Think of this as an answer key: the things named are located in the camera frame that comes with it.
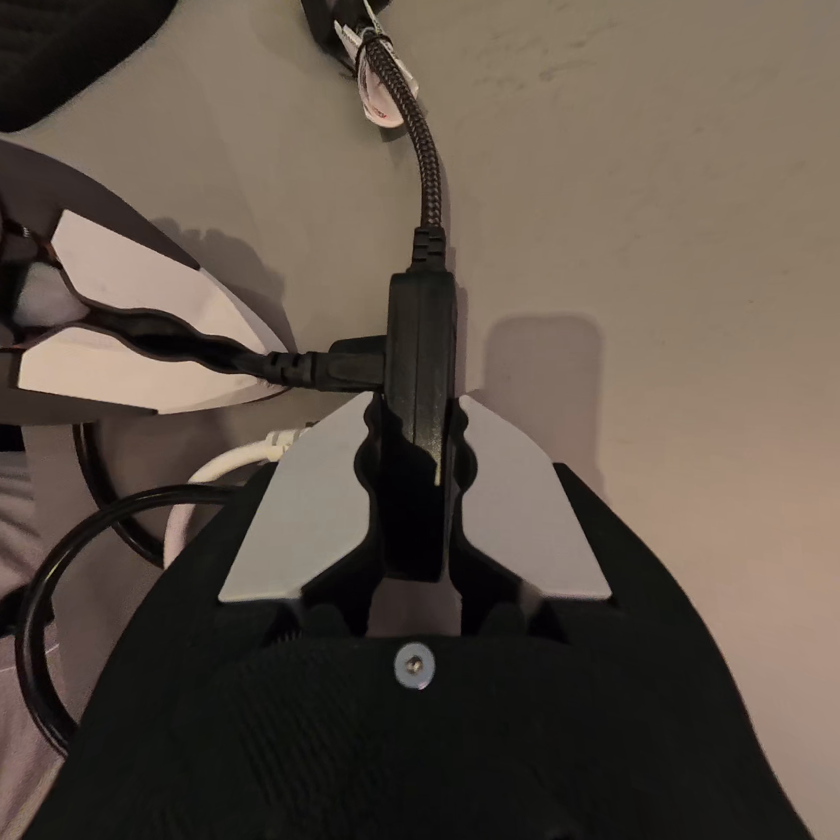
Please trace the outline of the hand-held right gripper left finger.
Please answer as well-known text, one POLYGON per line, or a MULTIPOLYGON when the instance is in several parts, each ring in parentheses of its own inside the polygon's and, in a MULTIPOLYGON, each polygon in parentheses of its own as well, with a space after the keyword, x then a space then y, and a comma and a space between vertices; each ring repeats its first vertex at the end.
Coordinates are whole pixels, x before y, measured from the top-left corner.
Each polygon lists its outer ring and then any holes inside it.
POLYGON ((220 588, 220 602, 371 602, 371 494, 356 459, 375 398, 357 395, 302 434, 275 471, 220 588))

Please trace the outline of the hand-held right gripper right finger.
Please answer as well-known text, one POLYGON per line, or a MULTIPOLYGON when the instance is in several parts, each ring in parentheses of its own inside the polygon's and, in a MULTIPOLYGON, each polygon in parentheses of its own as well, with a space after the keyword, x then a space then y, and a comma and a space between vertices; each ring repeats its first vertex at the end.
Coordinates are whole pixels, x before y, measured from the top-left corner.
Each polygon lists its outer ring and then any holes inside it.
POLYGON ((607 601, 612 596, 550 457, 528 435, 468 395, 464 440, 476 477, 461 502, 470 548, 543 596, 607 601))

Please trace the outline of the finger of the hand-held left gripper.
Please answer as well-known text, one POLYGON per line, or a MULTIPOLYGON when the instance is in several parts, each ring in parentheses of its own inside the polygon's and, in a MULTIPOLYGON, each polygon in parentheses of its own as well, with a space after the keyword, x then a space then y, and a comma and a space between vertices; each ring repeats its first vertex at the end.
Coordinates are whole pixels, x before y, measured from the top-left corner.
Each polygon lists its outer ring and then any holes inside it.
POLYGON ((287 390, 251 375, 211 371, 191 360, 155 360, 113 336, 79 327, 60 330, 24 350, 16 386, 28 393, 162 415, 256 403, 287 390))
POLYGON ((93 303, 167 313, 200 333, 261 353, 286 350, 272 329, 204 268, 187 266, 67 209, 51 244, 70 285, 93 303))

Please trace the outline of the black mesh cushion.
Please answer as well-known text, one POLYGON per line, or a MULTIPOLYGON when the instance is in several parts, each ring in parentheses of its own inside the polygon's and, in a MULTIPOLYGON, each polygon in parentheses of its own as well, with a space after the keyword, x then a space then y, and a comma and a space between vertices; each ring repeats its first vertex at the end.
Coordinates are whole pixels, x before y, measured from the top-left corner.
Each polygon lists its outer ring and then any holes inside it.
POLYGON ((176 1, 2 1, 1 131, 25 130, 142 47, 176 1))

